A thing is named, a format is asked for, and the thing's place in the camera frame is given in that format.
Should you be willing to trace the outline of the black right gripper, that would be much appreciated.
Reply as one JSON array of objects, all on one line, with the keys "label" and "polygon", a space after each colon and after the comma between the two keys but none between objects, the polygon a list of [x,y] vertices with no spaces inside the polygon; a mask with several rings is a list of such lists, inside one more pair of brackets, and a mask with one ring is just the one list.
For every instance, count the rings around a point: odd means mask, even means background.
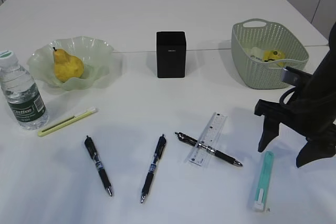
[{"label": "black right gripper", "polygon": [[284,124],[307,138],[296,158],[298,168],[335,155],[335,28],[329,34],[329,51],[303,87],[292,87],[279,102],[259,100],[255,114],[264,116],[258,152],[279,135]]}]

